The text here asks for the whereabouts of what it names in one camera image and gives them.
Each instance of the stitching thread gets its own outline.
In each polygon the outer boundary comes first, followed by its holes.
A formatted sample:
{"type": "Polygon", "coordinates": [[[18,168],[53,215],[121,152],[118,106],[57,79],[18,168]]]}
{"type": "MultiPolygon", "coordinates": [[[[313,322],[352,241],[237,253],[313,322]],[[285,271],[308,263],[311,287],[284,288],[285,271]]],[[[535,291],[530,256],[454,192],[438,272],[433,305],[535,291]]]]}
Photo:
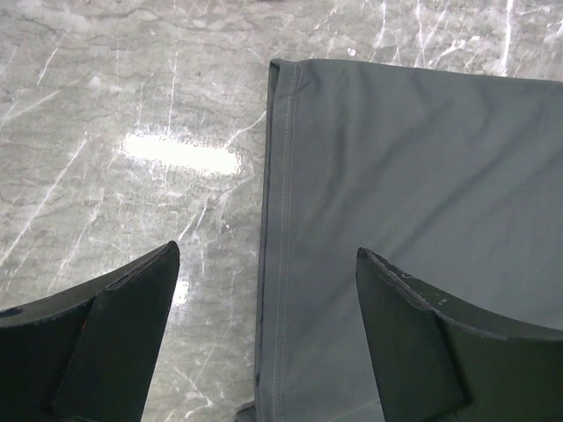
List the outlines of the stitching thread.
{"type": "MultiPolygon", "coordinates": [[[[291,79],[291,89],[296,81],[297,67],[293,68],[293,77],[291,79]]],[[[286,162],[286,150],[288,147],[288,132],[289,132],[289,109],[291,107],[291,89],[288,95],[288,111],[285,118],[285,134],[283,141],[283,164],[281,168],[281,228],[280,228],[280,268],[278,270],[278,292],[276,296],[275,305],[275,339],[274,339],[274,374],[272,377],[272,418],[275,421],[275,375],[277,372],[277,360],[278,360],[278,329],[280,323],[280,288],[282,283],[282,244],[283,244],[283,209],[285,205],[285,162],[286,162]]]]}
{"type": "Polygon", "coordinates": [[[280,367],[280,416],[281,422],[283,422],[283,368],[284,368],[284,356],[285,356],[285,339],[287,337],[286,332],[286,322],[287,322],[287,309],[288,309],[288,291],[289,291],[289,241],[291,239],[291,188],[293,184],[293,146],[296,139],[296,113],[297,113],[297,93],[301,87],[301,76],[303,75],[303,68],[301,63],[299,63],[299,81],[297,82],[297,88],[295,97],[296,100],[293,105],[293,121],[291,123],[291,147],[289,149],[289,195],[288,195],[288,245],[286,249],[286,265],[285,265],[285,299],[283,303],[283,324],[281,326],[283,337],[281,339],[281,367],[280,367]]]}

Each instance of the gray marble countertop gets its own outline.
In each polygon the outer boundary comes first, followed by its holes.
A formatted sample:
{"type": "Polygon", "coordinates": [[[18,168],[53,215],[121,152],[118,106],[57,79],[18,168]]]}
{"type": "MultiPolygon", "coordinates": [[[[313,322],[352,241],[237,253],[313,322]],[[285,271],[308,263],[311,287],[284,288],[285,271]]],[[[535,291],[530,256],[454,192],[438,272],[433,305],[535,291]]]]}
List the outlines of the gray marble countertop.
{"type": "Polygon", "coordinates": [[[563,80],[555,1],[18,0],[0,34],[0,309],[178,241],[147,422],[252,399],[271,58],[563,80]]]}

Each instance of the dark object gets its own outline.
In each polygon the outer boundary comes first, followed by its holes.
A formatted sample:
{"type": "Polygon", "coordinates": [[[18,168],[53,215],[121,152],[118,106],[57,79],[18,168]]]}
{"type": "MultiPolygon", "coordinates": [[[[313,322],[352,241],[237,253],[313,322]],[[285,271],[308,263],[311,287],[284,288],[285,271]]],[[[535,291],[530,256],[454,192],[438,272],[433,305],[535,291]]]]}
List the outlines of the dark object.
{"type": "Polygon", "coordinates": [[[563,331],[494,314],[359,250],[386,422],[563,421],[563,331]]]}
{"type": "MultiPolygon", "coordinates": [[[[482,309],[563,329],[561,110],[563,84],[551,81],[272,62],[256,416],[245,417],[384,421],[355,283],[360,246],[482,309]]],[[[443,353],[424,318],[418,340],[443,353]]],[[[473,403],[463,383],[440,390],[458,379],[439,365],[428,382],[442,401],[429,395],[420,409],[473,403]]]]}
{"type": "Polygon", "coordinates": [[[0,313],[0,421],[141,420],[178,270],[170,242],[0,313]]]}

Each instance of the gray cloth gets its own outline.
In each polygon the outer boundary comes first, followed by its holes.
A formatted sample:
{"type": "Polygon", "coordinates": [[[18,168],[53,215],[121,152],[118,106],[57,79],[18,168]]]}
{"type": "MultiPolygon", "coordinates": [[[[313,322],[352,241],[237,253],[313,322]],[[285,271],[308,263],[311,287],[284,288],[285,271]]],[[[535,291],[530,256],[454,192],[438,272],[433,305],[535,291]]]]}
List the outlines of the gray cloth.
{"type": "Polygon", "coordinates": [[[554,82],[274,61],[249,420],[384,421],[360,246],[477,306],[563,328],[561,111],[554,82]]]}

